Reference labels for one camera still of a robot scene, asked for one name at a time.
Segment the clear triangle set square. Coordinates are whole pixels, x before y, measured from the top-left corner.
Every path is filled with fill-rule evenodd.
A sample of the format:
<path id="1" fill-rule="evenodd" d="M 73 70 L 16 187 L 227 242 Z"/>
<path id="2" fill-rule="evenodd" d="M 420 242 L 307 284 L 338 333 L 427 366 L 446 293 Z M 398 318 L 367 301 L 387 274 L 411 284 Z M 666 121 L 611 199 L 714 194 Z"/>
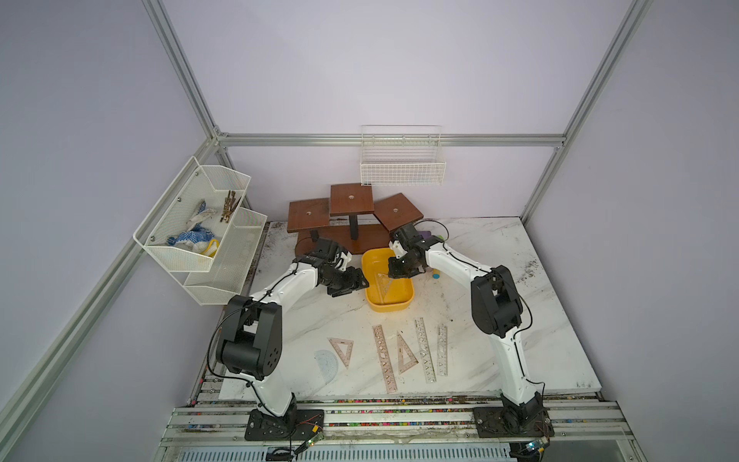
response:
<path id="1" fill-rule="evenodd" d="M 391 292 L 393 279 L 386 273 L 377 273 L 375 277 L 379 304 L 385 304 L 388 294 Z"/>

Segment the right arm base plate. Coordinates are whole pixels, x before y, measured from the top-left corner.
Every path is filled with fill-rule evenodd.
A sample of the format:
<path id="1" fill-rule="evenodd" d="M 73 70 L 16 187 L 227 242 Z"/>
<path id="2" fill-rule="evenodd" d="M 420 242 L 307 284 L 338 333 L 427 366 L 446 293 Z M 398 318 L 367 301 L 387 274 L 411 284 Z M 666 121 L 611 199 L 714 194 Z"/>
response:
<path id="1" fill-rule="evenodd" d="M 473 421 L 480 438 L 539 438 L 554 436 L 548 410 L 535 404 L 519 406 L 476 407 Z"/>

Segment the long pink stencil ruler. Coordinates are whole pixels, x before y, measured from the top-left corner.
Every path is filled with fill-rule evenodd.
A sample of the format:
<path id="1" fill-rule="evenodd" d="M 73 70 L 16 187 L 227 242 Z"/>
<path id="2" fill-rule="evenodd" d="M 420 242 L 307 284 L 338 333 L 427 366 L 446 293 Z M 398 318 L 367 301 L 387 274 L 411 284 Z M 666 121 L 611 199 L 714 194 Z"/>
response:
<path id="1" fill-rule="evenodd" d="M 375 346 L 386 392 L 394 394 L 398 392 L 398 385 L 396 385 L 395 373 L 382 325 L 373 326 L 373 337 L 375 337 Z"/>

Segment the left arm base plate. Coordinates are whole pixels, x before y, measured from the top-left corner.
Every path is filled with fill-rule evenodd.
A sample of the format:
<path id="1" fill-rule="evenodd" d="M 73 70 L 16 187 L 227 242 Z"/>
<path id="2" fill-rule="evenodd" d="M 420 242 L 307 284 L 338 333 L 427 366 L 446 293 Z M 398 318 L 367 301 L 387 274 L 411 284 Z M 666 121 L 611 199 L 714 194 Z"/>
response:
<path id="1" fill-rule="evenodd" d="M 244 440 L 247 442 L 307 441 L 323 429 L 322 409 L 289 409 L 285 416 L 274 417 L 254 409 L 249 414 Z"/>

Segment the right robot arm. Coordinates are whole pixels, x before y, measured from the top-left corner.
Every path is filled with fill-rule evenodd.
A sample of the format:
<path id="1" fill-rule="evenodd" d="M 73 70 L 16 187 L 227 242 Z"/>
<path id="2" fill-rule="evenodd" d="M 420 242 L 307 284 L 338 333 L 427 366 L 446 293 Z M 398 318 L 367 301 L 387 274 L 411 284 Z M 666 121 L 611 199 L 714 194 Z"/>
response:
<path id="1" fill-rule="evenodd" d="M 413 223 L 390 234 L 389 276 L 412 278 L 424 270 L 444 273 L 470 290 L 473 323 L 490 339 L 502 377 L 503 410 L 519 423 L 544 410 L 546 384 L 529 375 L 523 354 L 522 315 L 531 310 L 505 266 L 491 267 L 456 251 L 446 241 L 425 238 Z"/>

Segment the tall pink set square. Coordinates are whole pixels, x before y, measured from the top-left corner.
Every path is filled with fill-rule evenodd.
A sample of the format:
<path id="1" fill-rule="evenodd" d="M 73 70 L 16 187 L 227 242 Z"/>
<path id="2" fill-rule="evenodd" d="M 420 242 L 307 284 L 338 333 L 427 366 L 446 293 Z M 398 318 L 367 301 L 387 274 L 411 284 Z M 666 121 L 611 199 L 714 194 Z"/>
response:
<path id="1" fill-rule="evenodd" d="M 419 364 L 418 358 L 400 332 L 396 335 L 396 344 L 398 345 L 398 370 L 400 373 L 405 373 Z"/>

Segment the yellow plastic storage box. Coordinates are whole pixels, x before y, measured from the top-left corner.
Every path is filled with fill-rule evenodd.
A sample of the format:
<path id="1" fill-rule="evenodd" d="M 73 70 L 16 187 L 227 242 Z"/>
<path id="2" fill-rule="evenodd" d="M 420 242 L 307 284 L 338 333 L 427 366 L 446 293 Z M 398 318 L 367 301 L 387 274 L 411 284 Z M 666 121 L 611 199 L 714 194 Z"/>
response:
<path id="1" fill-rule="evenodd" d="M 415 298 L 411 279 L 393 279 L 389 275 L 389 260 L 395 257 L 390 248 L 376 248 L 362 256 L 362 270 L 369 282 L 365 290 L 371 310 L 391 313 L 405 310 Z"/>

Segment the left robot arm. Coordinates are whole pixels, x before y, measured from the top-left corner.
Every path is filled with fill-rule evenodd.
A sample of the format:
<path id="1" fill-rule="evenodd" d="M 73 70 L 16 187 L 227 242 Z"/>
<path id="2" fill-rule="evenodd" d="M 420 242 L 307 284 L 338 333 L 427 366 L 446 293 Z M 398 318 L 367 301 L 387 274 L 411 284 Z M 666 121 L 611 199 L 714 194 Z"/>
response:
<path id="1" fill-rule="evenodd" d="M 367 289 L 363 271 L 351 265 L 352 254 L 335 241 L 320 238 L 313 249 L 290 263 L 265 288 L 233 296 L 209 344 L 209 352 L 250 388 L 258 410 L 282 419 L 296 407 L 294 393 L 277 373 L 283 350 L 283 318 L 305 295 L 323 286 L 331 298 Z"/>

